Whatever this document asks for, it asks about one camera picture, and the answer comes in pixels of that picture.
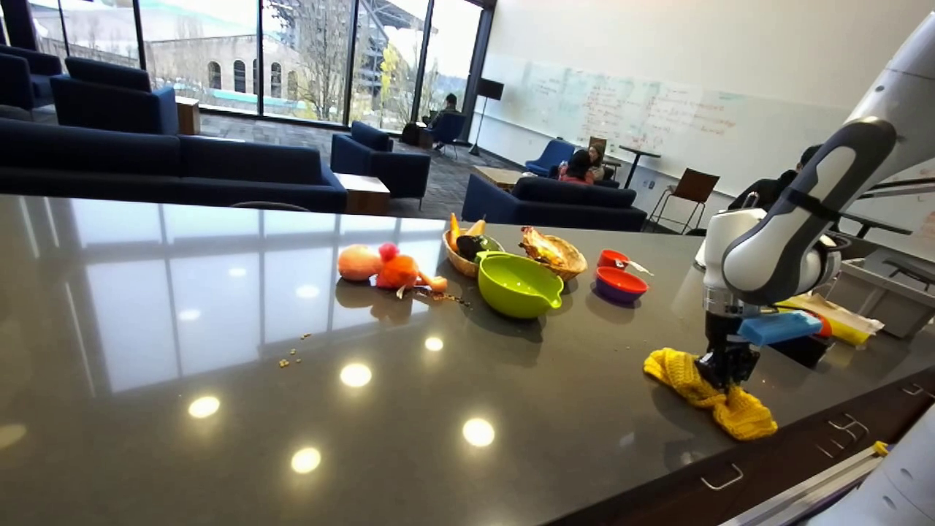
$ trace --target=blue couch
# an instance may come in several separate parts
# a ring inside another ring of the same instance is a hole
[[[579,186],[556,177],[521,177],[512,193],[470,171],[461,217],[512,225],[563,225],[598,231],[641,231],[645,212],[633,189]]]
[[[527,171],[535,171],[541,177],[551,177],[559,171],[562,160],[569,160],[579,147],[567,144],[563,136],[551,136],[547,149],[535,158],[527,160]]]
[[[58,56],[0,46],[0,104],[31,111],[52,101],[49,76],[61,72]]]
[[[391,139],[364,122],[351,122],[348,133],[329,136],[329,170],[378,174],[394,198],[423,198],[430,185],[430,155]]]
[[[0,193],[348,209],[313,149],[0,119]]]
[[[55,113],[63,126],[176,133],[176,87],[153,90],[142,71],[68,59],[52,76]]]

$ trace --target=green bowl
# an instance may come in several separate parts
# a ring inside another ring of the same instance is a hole
[[[518,253],[483,250],[477,284],[484,304],[509,318],[537,318],[562,307],[562,277]]]

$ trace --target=dark countertop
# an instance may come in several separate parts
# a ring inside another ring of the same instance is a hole
[[[643,376],[648,350],[705,345],[699,237],[548,227],[589,259],[627,250],[651,290],[622,310],[585,272],[521,325],[448,265],[442,227],[0,195],[0,524],[543,524],[735,448]],[[342,244],[382,239],[452,296],[337,281]],[[931,345],[930,325],[814,372],[763,353],[747,388],[792,424],[935,366]],[[204,395],[218,411],[189,417]],[[321,458],[303,475],[302,448]]]

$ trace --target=red object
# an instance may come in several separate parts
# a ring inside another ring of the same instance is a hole
[[[379,244],[379,259],[391,259],[391,256],[398,256],[401,253],[401,249],[394,244],[394,243],[382,243]]]
[[[624,272],[627,262],[632,256],[622,250],[601,250],[597,259],[594,293],[611,304],[633,304],[641,296],[645,296],[645,281]]]

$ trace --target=large window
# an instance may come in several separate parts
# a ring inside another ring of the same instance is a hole
[[[435,0],[420,113],[445,109],[448,94],[458,95],[458,109],[464,109],[477,22],[480,5],[464,0]]]
[[[351,5],[354,0],[269,0],[264,18],[265,65],[286,68],[288,78],[283,100],[280,94],[265,94],[265,113],[344,122]]]
[[[212,87],[212,90],[223,87],[223,65],[217,65],[217,60],[208,65],[208,87]]]
[[[426,0],[360,2],[351,119],[402,130],[411,119]]]
[[[246,90],[246,65],[233,60],[233,90],[243,94]]]
[[[426,113],[445,94],[464,100],[480,25],[474,0],[28,0],[28,8],[43,53],[147,65],[154,85],[201,109],[256,113],[264,94],[271,116],[364,119],[386,130],[401,130],[414,104]]]
[[[233,68],[233,60],[256,56],[256,0],[141,0],[141,19],[147,68],[154,82],[176,85],[204,109],[256,113],[256,95],[246,94],[246,71],[237,78]],[[233,76],[212,87],[210,76],[204,82],[208,60]]]

